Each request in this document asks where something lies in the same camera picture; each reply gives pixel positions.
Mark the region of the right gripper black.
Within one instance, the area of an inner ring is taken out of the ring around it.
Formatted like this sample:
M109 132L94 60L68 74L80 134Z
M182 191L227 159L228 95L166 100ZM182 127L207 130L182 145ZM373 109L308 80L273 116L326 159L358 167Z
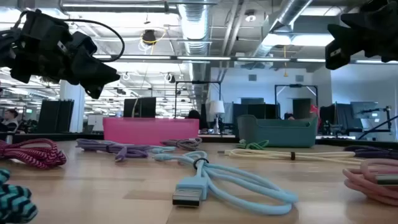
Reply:
M364 30L364 56L380 57L382 62L397 61L397 1L371 0L357 13L341 15L341 21L353 29ZM325 47L325 66L339 69L351 61L349 42L353 31L348 27L329 24L333 40Z

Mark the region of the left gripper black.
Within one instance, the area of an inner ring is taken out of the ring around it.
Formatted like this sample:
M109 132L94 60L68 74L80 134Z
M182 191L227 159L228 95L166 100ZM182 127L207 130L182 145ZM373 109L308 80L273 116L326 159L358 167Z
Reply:
M74 83L75 78L92 99L101 96L106 84L120 79L116 69L92 57L97 46L88 35L74 33L79 48L72 61L66 44L72 41L68 25L40 10L24 11L12 29L9 45L11 77L29 83L32 75Z

